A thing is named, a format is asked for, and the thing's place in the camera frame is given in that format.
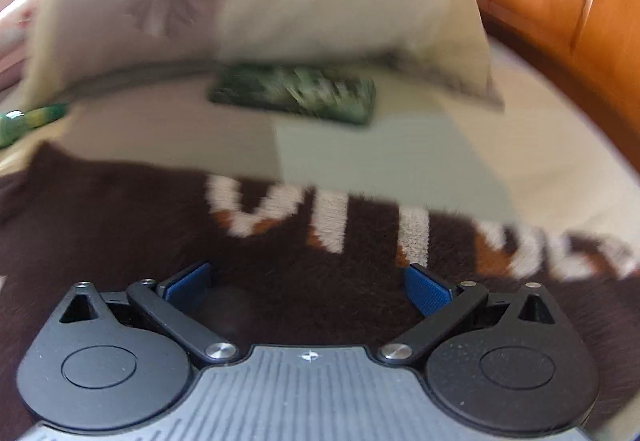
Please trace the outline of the pink folded blanket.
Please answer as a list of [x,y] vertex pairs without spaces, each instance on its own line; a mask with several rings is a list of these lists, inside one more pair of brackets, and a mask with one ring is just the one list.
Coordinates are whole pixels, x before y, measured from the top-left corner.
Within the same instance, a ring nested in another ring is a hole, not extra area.
[[1,90],[21,81],[27,62],[29,31],[41,0],[16,0],[1,16]]

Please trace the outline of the dark brown fuzzy sweater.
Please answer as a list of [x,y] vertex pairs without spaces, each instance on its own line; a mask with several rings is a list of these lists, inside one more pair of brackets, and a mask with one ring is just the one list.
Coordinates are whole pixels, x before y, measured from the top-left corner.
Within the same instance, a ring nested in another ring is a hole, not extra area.
[[635,245],[42,144],[1,180],[2,438],[30,425],[17,364],[70,285],[120,291],[198,262],[220,268],[232,309],[218,331],[239,346],[381,346],[419,320],[402,290],[411,263],[491,291],[541,283],[598,365],[589,429],[612,439],[639,430]]

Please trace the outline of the green toothpaste tube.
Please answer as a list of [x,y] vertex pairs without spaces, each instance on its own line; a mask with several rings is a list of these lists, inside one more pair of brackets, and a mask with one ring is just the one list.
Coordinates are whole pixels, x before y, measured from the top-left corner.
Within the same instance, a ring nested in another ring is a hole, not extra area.
[[8,148],[29,132],[58,121],[67,114],[64,103],[43,106],[21,112],[13,109],[0,117],[0,148]]

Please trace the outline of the cream patchwork pillow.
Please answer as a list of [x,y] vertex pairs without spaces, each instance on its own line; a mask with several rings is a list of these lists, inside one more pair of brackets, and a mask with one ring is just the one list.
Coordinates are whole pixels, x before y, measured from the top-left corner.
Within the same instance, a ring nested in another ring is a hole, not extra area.
[[23,110],[138,68],[365,60],[503,103],[475,0],[42,0],[28,42]]

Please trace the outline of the dark green patterned box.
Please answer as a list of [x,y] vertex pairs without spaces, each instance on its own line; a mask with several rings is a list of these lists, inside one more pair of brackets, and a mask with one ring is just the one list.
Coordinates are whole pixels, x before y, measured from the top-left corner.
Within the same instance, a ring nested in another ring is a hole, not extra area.
[[222,71],[207,98],[216,104],[367,126],[376,88],[370,78],[334,69],[238,65]]

